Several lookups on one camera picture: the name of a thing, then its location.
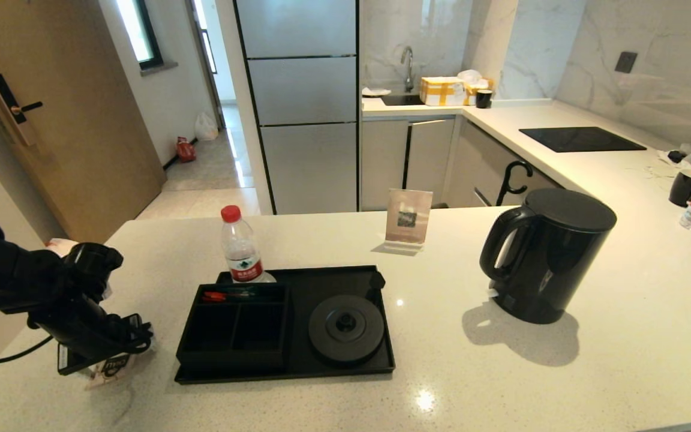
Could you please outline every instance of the window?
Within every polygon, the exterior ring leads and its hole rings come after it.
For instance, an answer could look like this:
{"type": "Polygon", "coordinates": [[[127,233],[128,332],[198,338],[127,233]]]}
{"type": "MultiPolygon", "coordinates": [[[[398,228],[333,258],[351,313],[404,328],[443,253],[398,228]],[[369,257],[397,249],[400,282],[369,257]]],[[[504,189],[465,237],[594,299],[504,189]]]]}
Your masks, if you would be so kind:
{"type": "Polygon", "coordinates": [[[116,0],[140,69],[164,65],[145,0],[116,0]]]}
{"type": "Polygon", "coordinates": [[[209,44],[209,35],[206,32],[206,17],[204,16],[204,6],[201,0],[195,0],[197,6],[197,19],[199,20],[199,28],[202,34],[202,41],[204,42],[204,51],[206,51],[206,59],[209,61],[209,71],[212,72],[214,76],[217,75],[217,69],[215,68],[215,60],[212,57],[212,46],[209,44]]]}

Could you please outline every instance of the kitchen island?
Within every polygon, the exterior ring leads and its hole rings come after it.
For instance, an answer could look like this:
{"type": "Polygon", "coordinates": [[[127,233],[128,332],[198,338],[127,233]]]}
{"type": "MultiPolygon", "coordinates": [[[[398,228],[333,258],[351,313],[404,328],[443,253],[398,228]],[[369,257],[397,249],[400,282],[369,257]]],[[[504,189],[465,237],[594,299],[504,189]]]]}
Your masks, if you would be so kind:
{"type": "MultiPolygon", "coordinates": [[[[520,322],[478,268],[504,208],[431,213],[414,257],[372,251],[386,214],[248,218],[267,268],[377,265],[393,374],[181,386],[175,351],[195,289],[225,271],[219,219],[131,221],[102,303],[138,312],[156,343],[126,380],[85,391],[55,371],[55,343],[0,365],[0,430],[641,430],[691,422],[691,233],[680,208],[617,209],[567,314],[520,322]]],[[[25,329],[5,351],[35,344],[25,329]]]]}

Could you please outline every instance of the stainless steel refrigerator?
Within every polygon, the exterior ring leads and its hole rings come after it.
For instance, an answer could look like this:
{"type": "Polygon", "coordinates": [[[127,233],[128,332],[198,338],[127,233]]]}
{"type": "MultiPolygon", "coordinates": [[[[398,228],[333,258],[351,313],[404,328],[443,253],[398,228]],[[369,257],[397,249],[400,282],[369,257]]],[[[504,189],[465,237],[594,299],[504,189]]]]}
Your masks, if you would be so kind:
{"type": "Polygon", "coordinates": [[[357,209],[357,0],[235,0],[277,214],[357,209]]]}

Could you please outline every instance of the black cup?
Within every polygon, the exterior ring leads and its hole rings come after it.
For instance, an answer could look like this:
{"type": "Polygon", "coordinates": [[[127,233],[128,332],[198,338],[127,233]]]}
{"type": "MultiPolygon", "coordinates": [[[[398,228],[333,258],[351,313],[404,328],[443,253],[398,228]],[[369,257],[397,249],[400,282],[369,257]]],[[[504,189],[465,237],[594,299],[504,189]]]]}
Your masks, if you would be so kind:
{"type": "Polygon", "coordinates": [[[686,207],[691,201],[691,169],[680,170],[674,178],[668,200],[679,207],[686,207]]]}
{"type": "Polygon", "coordinates": [[[479,90],[476,93],[476,107],[487,109],[492,104],[492,91],[479,90]]]}

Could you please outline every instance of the electric kettle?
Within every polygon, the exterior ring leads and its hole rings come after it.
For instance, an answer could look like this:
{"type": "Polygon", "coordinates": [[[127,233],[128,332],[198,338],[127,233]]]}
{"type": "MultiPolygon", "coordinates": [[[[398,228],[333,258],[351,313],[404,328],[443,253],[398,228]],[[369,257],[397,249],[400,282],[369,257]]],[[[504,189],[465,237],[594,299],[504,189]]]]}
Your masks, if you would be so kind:
{"type": "Polygon", "coordinates": [[[556,322],[616,222],[611,208],[586,194],[530,192],[496,219],[479,258],[494,301],[526,322],[556,322]]]}

